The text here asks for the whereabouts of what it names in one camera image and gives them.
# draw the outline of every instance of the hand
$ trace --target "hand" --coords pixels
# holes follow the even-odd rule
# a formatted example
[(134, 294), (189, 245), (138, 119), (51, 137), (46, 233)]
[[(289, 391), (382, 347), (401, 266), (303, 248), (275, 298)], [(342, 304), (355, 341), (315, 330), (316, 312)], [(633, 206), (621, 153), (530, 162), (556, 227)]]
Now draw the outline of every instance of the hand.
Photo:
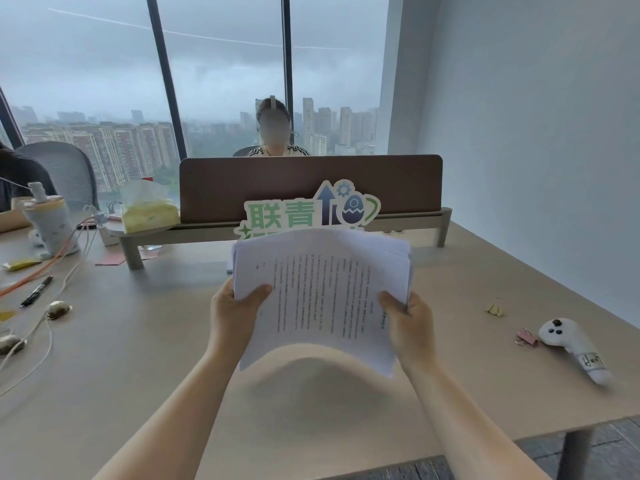
[(405, 373), (409, 375), (416, 367), (432, 368), (436, 348), (431, 308), (413, 291), (406, 312), (404, 305), (386, 291), (378, 299), (389, 317), (391, 343)]
[(207, 352), (221, 353), (235, 367), (249, 345), (258, 307), (270, 293), (270, 285), (261, 285), (237, 301), (233, 278), (229, 278), (211, 299), (211, 336)]

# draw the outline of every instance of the black pen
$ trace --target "black pen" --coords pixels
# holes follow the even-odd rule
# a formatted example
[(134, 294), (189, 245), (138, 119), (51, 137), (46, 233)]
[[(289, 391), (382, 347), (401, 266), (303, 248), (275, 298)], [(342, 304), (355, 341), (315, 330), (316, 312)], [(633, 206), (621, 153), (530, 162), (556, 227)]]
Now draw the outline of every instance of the black pen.
[(53, 281), (53, 276), (47, 276), (41, 284), (31, 292), (31, 294), (25, 298), (25, 300), (20, 304), (20, 308), (26, 308), (29, 305), (32, 305), (34, 301), (36, 301), (44, 289), (49, 286), (49, 284)]

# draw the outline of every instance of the paper stack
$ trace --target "paper stack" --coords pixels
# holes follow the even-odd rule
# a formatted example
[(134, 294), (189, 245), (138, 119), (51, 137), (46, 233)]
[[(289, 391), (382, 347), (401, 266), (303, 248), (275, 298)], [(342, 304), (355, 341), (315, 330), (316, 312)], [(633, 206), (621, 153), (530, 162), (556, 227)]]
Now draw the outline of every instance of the paper stack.
[(253, 337), (240, 361), (251, 365), (278, 347), (311, 343), (354, 355), (391, 376), (396, 359), (378, 293), (407, 302), (411, 279), (406, 241), (359, 230), (308, 229), (238, 241), (234, 294), (269, 283)]

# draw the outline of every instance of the cloudy sky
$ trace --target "cloudy sky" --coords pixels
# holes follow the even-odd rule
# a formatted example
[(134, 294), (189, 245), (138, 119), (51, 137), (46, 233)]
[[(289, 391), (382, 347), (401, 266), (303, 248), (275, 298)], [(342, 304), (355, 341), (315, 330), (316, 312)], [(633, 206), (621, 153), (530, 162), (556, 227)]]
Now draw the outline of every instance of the cloudy sky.
[[(158, 0), (183, 118), (238, 120), (284, 98), (280, 0)], [(293, 88), (316, 108), (378, 106), (388, 0), (291, 0)], [(0, 86), (57, 111), (167, 119), (145, 0), (0, 0)]]

